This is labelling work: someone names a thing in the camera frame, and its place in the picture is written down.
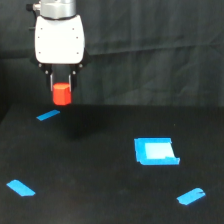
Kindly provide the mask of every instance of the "black table surface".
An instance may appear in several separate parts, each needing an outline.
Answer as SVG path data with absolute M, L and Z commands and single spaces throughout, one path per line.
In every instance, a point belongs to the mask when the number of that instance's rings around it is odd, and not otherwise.
M 180 165 L 136 162 L 141 137 L 171 138 Z M 0 124 L 1 224 L 224 223 L 223 185 L 224 109 L 13 105 Z M 197 187 L 206 197 L 178 203 Z

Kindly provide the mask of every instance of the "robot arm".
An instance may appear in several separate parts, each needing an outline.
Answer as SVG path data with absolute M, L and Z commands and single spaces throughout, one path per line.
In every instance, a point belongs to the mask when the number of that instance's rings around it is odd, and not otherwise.
M 39 4 L 26 5 L 26 9 L 35 16 L 35 54 L 31 62 L 45 73 L 53 102 L 70 104 L 71 93 L 77 86 L 77 74 L 91 62 L 75 0 L 42 0 Z M 70 66 L 68 83 L 54 84 L 53 64 Z

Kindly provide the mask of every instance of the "blue tape strip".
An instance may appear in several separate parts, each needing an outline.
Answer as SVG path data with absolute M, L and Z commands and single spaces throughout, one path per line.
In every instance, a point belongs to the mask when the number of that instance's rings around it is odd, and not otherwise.
M 40 121 L 43 121 L 43 120 L 53 117 L 54 115 L 59 114 L 59 113 L 60 113 L 60 111 L 58 111 L 58 110 L 52 110 L 46 114 L 40 115 L 39 117 L 37 117 L 37 119 Z
M 136 160 L 142 165 L 179 165 L 180 158 L 166 157 L 165 159 L 148 159 L 146 143 L 171 143 L 170 138 L 138 138 L 134 139 Z
M 140 163 L 142 165 L 179 165 L 180 158 L 148 159 L 141 160 Z
M 20 196 L 33 196 L 35 194 L 34 191 L 32 191 L 30 188 L 28 188 L 18 180 L 11 181 L 7 184 L 7 186 L 14 190 Z
M 171 138 L 137 138 L 137 140 L 147 143 L 172 143 Z
M 179 201 L 180 204 L 189 205 L 192 202 L 194 202 L 204 196 L 205 196 L 205 193 L 202 189 L 195 188 L 194 190 L 189 191 L 188 193 L 178 197 L 177 200 Z

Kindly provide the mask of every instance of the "red block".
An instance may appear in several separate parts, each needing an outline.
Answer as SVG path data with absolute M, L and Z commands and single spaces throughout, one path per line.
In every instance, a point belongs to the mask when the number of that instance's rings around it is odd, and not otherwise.
M 68 105 L 72 102 L 69 83 L 56 83 L 53 87 L 53 101 L 59 106 Z

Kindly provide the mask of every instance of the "white square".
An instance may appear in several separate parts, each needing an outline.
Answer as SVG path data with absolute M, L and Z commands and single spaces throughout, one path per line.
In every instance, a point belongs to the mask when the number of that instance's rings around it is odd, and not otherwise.
M 170 143 L 145 143 L 145 151 L 147 159 L 175 158 Z

